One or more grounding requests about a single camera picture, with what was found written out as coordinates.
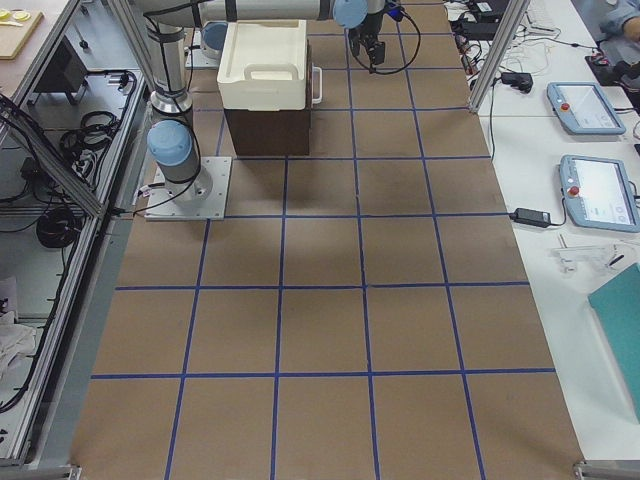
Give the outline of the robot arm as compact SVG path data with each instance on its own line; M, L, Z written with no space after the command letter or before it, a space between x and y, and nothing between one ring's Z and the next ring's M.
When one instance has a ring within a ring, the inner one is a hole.
M208 22L200 30L200 49L205 58L219 62L224 49L228 24L226 22Z
M192 120L192 97L185 79L186 28L209 22L265 20L334 20L348 31L353 56L366 52L371 74L384 62L378 35L383 17L399 22L408 14L397 1L141 1L149 39L154 90L151 106L159 120Z

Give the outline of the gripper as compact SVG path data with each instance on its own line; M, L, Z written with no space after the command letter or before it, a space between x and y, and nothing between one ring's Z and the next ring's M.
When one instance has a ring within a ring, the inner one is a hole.
M367 54L367 47L375 40L379 40L378 34L383 24L382 11L367 14L364 21L356 28L348 30L349 48L352 55L359 55L360 50L364 49Z

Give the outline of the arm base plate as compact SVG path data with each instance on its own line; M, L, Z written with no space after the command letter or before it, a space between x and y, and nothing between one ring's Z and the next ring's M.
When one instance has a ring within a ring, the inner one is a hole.
M150 208L143 211L147 220L199 221L222 220L225 217L232 158L205 156L194 183L185 193L186 185L166 183L160 167L156 168L154 182L162 186L149 194Z
M187 51L185 67L187 69L218 69L222 57L221 50L194 46Z

